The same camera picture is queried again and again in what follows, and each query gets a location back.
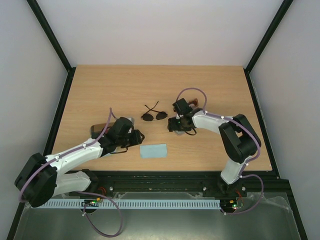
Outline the blue cleaning cloth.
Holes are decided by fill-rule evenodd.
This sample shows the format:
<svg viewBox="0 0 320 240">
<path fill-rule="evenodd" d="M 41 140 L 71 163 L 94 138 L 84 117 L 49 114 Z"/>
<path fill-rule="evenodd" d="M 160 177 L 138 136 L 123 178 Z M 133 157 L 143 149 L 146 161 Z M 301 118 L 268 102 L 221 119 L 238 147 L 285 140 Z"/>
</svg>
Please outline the blue cleaning cloth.
<svg viewBox="0 0 320 240">
<path fill-rule="evenodd" d="M 168 155 L 166 144 L 149 144 L 140 146 L 140 157 L 143 159 L 166 158 Z"/>
</svg>

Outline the brown rectangular sunglasses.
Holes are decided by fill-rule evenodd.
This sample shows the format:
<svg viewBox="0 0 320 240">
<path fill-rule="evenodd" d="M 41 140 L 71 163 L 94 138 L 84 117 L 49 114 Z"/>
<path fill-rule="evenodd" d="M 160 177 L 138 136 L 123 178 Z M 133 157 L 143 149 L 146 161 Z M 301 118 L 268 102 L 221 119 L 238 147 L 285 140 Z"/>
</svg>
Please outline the brown rectangular sunglasses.
<svg viewBox="0 0 320 240">
<path fill-rule="evenodd" d="M 191 106 L 192 108 L 197 108 L 199 106 L 199 102 L 198 99 L 195 98 L 191 101 L 188 102 L 188 105 Z"/>
</svg>

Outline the pink glasses case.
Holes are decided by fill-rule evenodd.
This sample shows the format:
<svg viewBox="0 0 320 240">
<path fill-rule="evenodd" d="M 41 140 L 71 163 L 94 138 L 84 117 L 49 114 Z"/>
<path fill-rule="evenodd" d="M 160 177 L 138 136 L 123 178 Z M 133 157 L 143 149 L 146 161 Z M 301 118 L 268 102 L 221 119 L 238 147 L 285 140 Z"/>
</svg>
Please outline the pink glasses case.
<svg viewBox="0 0 320 240">
<path fill-rule="evenodd" d="M 185 134 L 187 131 L 185 129 L 177 129 L 177 130 L 174 130 L 173 132 L 176 133 L 178 136 L 181 136 Z"/>
</svg>

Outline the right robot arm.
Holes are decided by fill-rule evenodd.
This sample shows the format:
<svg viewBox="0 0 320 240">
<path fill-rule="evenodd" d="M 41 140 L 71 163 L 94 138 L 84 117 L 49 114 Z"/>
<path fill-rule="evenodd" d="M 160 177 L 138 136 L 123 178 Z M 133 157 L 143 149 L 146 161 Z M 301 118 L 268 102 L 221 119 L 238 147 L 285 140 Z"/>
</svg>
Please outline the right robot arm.
<svg viewBox="0 0 320 240">
<path fill-rule="evenodd" d="M 169 132 L 190 134 L 196 129 L 205 129 L 220 135 L 229 159 L 220 173 L 222 181 L 218 183 L 218 191 L 229 196 L 235 191 L 235 182 L 242 177 L 245 166 L 261 154 L 261 140 L 247 117 L 243 114 L 222 116 L 192 108 L 184 98 L 173 103 L 173 110 L 176 116 L 168 119 Z"/>
</svg>

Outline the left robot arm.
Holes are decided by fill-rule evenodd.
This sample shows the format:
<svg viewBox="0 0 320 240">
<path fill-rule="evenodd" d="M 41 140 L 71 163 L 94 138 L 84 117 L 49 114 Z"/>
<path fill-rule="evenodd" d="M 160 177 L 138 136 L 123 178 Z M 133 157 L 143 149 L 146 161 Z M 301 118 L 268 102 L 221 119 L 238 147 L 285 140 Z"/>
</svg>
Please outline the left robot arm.
<svg viewBox="0 0 320 240">
<path fill-rule="evenodd" d="M 114 122 L 96 124 L 90 128 L 91 137 L 65 151 L 41 155 L 33 154 L 24 165 L 14 184 L 19 189 L 19 201 L 37 208 L 52 197 L 71 192 L 93 193 L 98 177 L 88 169 L 69 171 L 88 161 L 115 155 L 117 149 L 142 144 L 145 136 L 134 127 L 132 117 L 120 117 Z"/>
</svg>

